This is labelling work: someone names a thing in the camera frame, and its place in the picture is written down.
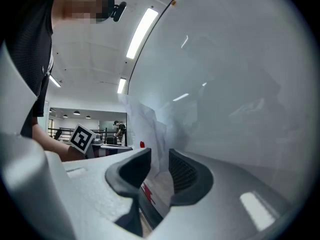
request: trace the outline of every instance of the person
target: person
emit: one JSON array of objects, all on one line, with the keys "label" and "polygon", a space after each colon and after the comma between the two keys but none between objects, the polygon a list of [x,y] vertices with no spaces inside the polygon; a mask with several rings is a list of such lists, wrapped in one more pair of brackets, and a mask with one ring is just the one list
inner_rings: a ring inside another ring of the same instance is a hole
[{"label": "person", "polygon": [[33,138],[45,151],[64,161],[84,159],[75,148],[51,138],[38,125],[53,69],[53,29],[62,21],[88,19],[102,22],[111,16],[115,0],[11,0],[5,10],[4,41],[15,67],[37,96],[21,135]]},{"label": "person", "polygon": [[114,126],[117,126],[117,133],[114,134],[116,138],[119,137],[121,141],[121,146],[125,146],[126,141],[126,126],[123,123],[119,123],[119,121],[114,121]]}]

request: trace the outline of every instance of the ceiling light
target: ceiling light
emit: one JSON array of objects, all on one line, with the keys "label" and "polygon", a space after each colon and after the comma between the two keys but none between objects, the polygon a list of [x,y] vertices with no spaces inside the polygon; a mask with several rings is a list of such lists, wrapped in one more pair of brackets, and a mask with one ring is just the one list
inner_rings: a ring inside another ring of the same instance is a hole
[{"label": "ceiling light", "polygon": [[124,87],[125,87],[125,83],[126,83],[126,79],[120,78],[118,92],[117,92],[118,94],[122,94],[122,91],[124,90]]},{"label": "ceiling light", "polygon": [[150,28],[152,22],[154,22],[154,20],[156,19],[157,15],[158,13],[155,10],[152,10],[150,8],[146,10],[130,43],[128,53],[126,54],[127,58],[135,58],[142,40],[144,39],[148,29]]},{"label": "ceiling light", "polygon": [[184,97],[187,97],[188,95],[189,95],[189,93],[185,93],[184,95],[181,95],[180,97],[175,98],[173,101],[176,102],[176,101],[178,101],[178,100],[181,100],[181,99],[184,98]]},{"label": "ceiling light", "polygon": [[56,79],[54,79],[54,77],[52,75],[50,75],[50,80],[57,86],[57,87],[61,87],[61,85],[57,82]]}]

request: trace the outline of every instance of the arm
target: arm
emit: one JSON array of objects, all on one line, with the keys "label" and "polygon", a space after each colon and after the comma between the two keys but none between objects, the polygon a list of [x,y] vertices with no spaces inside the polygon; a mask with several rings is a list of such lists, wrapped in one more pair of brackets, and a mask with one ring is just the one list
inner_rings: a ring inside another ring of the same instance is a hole
[{"label": "arm", "polygon": [[84,155],[74,147],[51,138],[38,124],[38,118],[32,118],[32,138],[38,142],[45,151],[55,152],[62,162],[83,160]]},{"label": "arm", "polygon": [[116,137],[118,137],[119,135],[120,135],[120,133],[121,133],[121,129],[119,129],[119,131],[116,133]]}]

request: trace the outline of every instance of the red object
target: red object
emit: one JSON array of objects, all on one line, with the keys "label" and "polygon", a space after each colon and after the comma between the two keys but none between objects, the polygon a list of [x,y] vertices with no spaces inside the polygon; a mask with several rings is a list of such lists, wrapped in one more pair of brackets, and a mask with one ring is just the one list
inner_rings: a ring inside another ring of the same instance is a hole
[{"label": "red object", "polygon": [[148,199],[148,201],[149,201],[150,203],[151,203],[151,201],[152,201],[152,203],[156,204],[155,201],[153,201],[153,199],[151,198],[152,193],[151,193],[150,189],[147,187],[147,185],[146,185],[145,183],[143,183],[143,188],[142,188],[142,190],[143,190],[143,192],[144,192],[144,194],[145,194],[146,199]]}]

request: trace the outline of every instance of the white ceiling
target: white ceiling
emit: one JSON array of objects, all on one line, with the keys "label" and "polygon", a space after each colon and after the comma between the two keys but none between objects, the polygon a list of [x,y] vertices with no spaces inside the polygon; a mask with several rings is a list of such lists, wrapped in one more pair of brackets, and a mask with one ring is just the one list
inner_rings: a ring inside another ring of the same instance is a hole
[{"label": "white ceiling", "polygon": [[129,80],[139,52],[135,59],[126,58],[126,54],[141,18],[151,6],[160,16],[171,0],[115,0],[115,3],[122,1],[127,2],[127,8],[119,22],[68,21],[54,28],[52,75],[62,82],[62,88],[68,84],[79,87],[89,84],[94,90],[97,84],[117,86],[121,77]]},{"label": "white ceiling", "polygon": [[52,112],[50,116],[63,118],[64,115],[67,115],[68,118],[84,119],[86,116],[90,116],[91,119],[101,120],[101,121],[126,121],[126,113],[121,112],[109,112],[109,111],[94,111],[94,110],[84,110],[77,109],[80,112],[80,115],[75,115],[75,109],[69,108],[51,108]]}]

